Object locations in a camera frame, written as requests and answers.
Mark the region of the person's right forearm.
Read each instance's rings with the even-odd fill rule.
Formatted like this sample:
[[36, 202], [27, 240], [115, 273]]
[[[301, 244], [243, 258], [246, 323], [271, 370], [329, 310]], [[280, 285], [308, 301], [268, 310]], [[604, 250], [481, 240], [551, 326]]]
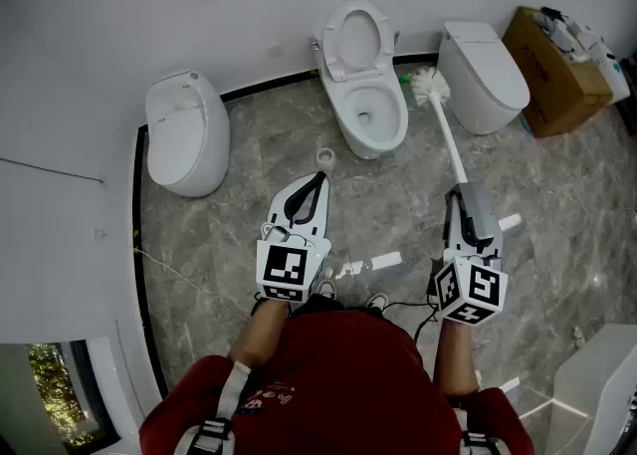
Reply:
[[467, 325], [445, 319], [439, 333], [434, 384], [447, 396], [465, 396], [479, 389]]

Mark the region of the white open-lid toilet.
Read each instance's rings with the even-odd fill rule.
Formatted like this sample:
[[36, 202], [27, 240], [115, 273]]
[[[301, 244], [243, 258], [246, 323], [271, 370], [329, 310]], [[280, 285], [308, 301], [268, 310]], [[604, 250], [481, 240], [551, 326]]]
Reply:
[[394, 70], [394, 33], [371, 0], [344, 0], [315, 27], [320, 80], [350, 149], [373, 160], [397, 148], [408, 109]]

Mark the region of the black trousers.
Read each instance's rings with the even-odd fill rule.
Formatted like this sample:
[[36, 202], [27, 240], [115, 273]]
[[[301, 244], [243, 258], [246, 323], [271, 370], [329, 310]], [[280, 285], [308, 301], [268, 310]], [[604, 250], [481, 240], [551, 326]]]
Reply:
[[378, 310], [367, 309], [364, 306], [354, 306], [354, 307], [346, 307], [343, 303], [338, 301], [337, 299], [331, 300], [324, 297], [321, 297], [317, 294], [313, 294], [310, 296], [308, 301], [295, 309], [291, 314], [291, 320], [295, 319], [301, 315], [305, 314], [314, 314], [314, 313], [329, 313], [329, 312], [361, 312], [373, 317], [383, 319], [383, 312], [379, 312]]

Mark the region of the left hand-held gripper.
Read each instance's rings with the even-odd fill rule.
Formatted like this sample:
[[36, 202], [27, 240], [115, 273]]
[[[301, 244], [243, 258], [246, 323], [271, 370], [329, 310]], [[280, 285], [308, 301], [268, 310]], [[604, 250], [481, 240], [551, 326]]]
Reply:
[[267, 299], [308, 300], [331, 249], [325, 237], [329, 179], [302, 176], [273, 197], [257, 241], [256, 285]]

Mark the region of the pile of grey white clutter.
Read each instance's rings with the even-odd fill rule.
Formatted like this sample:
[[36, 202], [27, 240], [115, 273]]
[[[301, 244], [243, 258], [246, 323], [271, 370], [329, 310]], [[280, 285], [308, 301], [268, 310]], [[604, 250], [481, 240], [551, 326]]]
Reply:
[[600, 61], [607, 54], [596, 32], [560, 11], [542, 7], [532, 13], [532, 18], [569, 63]]

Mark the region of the white boxy appliance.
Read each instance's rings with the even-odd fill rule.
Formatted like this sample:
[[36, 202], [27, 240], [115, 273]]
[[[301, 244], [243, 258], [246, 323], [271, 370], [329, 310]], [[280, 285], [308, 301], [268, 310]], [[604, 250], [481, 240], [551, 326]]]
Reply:
[[555, 374], [544, 455], [610, 455], [637, 391], [637, 325], [607, 324]]

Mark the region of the white egg-shaped toilet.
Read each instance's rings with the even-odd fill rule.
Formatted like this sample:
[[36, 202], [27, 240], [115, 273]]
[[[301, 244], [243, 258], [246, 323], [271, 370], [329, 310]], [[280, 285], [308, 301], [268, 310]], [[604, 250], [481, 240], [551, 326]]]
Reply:
[[149, 88], [145, 113], [150, 178], [183, 197], [215, 191], [228, 171], [231, 128], [211, 83], [193, 70], [171, 73]]

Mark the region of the large brown cardboard box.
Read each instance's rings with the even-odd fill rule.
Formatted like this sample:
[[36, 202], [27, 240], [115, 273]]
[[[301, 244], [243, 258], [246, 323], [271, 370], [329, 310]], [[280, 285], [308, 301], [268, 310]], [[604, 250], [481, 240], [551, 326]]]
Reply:
[[572, 132], [611, 101], [597, 65], [569, 62], [534, 21], [531, 8], [518, 7], [503, 42], [530, 91], [523, 114], [534, 137]]

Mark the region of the window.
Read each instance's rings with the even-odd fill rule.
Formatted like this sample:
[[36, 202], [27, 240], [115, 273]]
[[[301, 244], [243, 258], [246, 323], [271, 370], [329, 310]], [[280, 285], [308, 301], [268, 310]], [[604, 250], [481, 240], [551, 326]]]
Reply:
[[120, 440], [85, 341], [26, 346], [44, 408], [69, 455], [92, 455]]

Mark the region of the white toilet brush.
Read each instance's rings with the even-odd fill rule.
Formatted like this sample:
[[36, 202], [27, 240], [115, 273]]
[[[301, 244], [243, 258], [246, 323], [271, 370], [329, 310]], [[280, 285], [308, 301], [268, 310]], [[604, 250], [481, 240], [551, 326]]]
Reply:
[[416, 104], [418, 106], [429, 104], [436, 114], [449, 152], [454, 176], [461, 191], [466, 217], [473, 223], [473, 234], [479, 241], [494, 239], [500, 230], [500, 225], [494, 216], [484, 187], [468, 180], [444, 114], [443, 103], [451, 98], [451, 90], [444, 76], [436, 67], [423, 67], [411, 75], [410, 86]]

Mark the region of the white closed-lid toilet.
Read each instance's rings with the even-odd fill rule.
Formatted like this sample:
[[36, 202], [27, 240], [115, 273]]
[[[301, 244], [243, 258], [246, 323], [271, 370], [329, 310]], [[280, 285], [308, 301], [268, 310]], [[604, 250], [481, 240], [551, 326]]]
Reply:
[[506, 126], [531, 100], [517, 63], [486, 23], [446, 22], [437, 69], [451, 91], [450, 110], [473, 134], [485, 135]]

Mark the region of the red shirt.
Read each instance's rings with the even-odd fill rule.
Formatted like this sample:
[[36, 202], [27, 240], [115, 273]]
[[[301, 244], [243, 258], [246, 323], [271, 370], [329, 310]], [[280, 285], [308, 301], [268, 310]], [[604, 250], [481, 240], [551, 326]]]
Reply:
[[214, 419], [234, 369], [248, 373], [229, 428], [236, 455], [461, 455], [477, 437], [493, 455], [534, 454], [499, 388], [444, 395], [391, 322], [291, 314], [259, 368], [228, 354], [196, 361], [140, 427], [141, 454], [174, 455], [185, 433]]

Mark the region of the white carton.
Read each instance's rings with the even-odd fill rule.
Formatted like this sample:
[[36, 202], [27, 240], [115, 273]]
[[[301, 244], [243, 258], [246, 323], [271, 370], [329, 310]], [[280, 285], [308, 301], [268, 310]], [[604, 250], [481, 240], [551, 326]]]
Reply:
[[630, 89], [623, 71], [611, 50], [599, 39], [589, 50], [591, 59], [596, 63], [600, 73], [608, 84], [612, 98], [608, 103], [614, 105], [630, 96]]

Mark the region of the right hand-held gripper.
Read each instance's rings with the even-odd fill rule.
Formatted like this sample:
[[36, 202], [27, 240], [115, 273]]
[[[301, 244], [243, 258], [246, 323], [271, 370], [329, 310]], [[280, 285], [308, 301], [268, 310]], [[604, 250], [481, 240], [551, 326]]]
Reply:
[[438, 300], [441, 316], [478, 326], [504, 308], [508, 275], [502, 271], [504, 233], [480, 239], [475, 208], [463, 201], [456, 184], [445, 196], [442, 257], [432, 262], [428, 291]]

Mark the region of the person's left forearm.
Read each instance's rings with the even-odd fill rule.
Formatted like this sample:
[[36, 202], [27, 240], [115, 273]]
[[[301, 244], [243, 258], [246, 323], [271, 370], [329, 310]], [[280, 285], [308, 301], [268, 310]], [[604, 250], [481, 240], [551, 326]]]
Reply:
[[288, 302], [272, 299], [262, 301], [231, 347], [228, 357], [252, 370], [266, 364], [275, 354], [289, 316]]

